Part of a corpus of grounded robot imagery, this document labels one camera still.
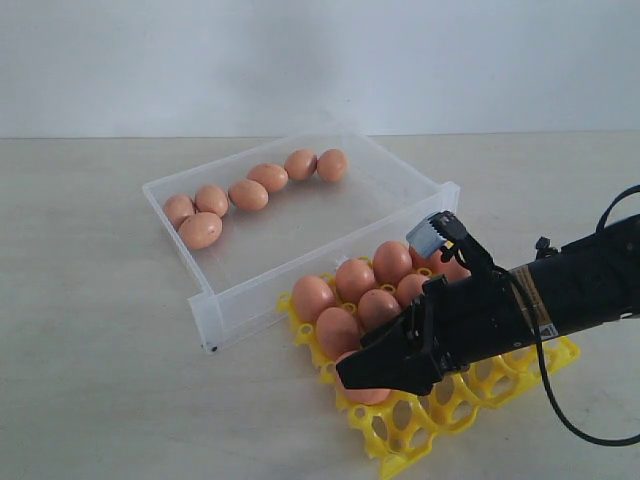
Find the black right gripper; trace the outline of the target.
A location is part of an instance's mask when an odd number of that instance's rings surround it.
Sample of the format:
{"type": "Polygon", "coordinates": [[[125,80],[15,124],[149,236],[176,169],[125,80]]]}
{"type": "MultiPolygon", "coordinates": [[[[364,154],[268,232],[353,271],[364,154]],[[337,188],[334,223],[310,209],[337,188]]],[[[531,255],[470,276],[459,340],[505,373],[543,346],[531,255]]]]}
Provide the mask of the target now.
{"type": "Polygon", "coordinates": [[[454,283],[438,277],[406,312],[367,333],[335,370],[350,390],[426,395],[449,373],[534,343],[531,315],[508,274],[454,283]]]}

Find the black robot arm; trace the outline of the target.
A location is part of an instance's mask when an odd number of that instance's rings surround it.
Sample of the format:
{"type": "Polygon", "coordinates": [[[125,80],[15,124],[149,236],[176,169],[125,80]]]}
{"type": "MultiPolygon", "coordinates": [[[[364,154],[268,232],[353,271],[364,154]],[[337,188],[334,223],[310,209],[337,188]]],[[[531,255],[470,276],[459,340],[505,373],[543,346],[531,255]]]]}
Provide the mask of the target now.
{"type": "Polygon", "coordinates": [[[425,395],[470,364],[639,312],[639,218],[631,216],[559,250],[545,240],[536,259],[510,271],[450,211],[424,218],[406,236],[420,254],[462,260],[470,276],[422,285],[401,314],[369,332],[337,361],[347,389],[425,395]]]}

